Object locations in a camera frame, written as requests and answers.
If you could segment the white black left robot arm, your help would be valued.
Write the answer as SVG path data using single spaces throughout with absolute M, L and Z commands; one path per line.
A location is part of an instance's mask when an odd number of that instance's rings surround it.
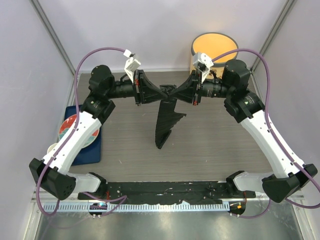
M 167 98 L 163 90 L 148 80 L 143 70 L 135 70 L 133 80 L 116 81 L 106 65 L 99 65 L 91 71 L 89 90 L 82 106 L 77 107 L 74 123 L 57 145 L 41 160 L 34 158 L 29 164 L 36 187 L 60 201 L 72 193 L 88 192 L 97 200 L 106 195 L 107 181 L 103 177 L 93 172 L 74 174 L 69 170 L 87 140 L 115 109 L 113 99 L 133 97 L 139 105 Z

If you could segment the black trash bag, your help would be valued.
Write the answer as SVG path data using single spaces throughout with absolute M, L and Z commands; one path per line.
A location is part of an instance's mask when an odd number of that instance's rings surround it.
M 160 150 L 172 132 L 172 128 L 183 118 L 186 113 L 175 112 L 177 99 L 168 97 L 159 104 L 155 126 L 155 145 Z

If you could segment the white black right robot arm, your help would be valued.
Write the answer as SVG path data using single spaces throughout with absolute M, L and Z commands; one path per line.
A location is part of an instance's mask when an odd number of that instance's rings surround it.
M 170 97 L 198 105 L 202 97 L 223 98 L 226 111 L 252 136 L 264 153 L 272 171 L 249 173 L 243 170 L 230 175 L 226 181 L 226 193 L 233 198 L 244 191 L 265 193 L 272 201 L 280 203 L 304 187 L 318 170 L 313 164 L 305 164 L 278 134 L 270 120 L 266 120 L 266 107 L 262 100 L 248 89 L 250 71 L 238 59 L 225 63 L 221 78 L 203 80 L 205 65 L 193 70 L 189 78 Z

